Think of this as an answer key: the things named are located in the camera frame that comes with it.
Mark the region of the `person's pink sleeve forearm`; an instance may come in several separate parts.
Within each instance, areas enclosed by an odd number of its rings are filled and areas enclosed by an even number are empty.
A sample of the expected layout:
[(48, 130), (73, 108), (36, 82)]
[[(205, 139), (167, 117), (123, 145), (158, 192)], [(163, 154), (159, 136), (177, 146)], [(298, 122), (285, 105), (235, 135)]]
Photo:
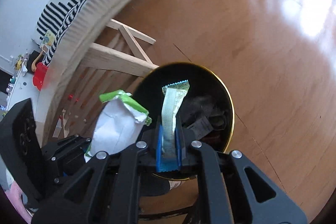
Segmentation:
[(27, 211), (22, 201), (23, 191), (8, 170), (6, 170), (6, 181), (9, 184), (9, 189), (5, 191), (7, 198), (26, 223), (31, 224), (32, 215)]

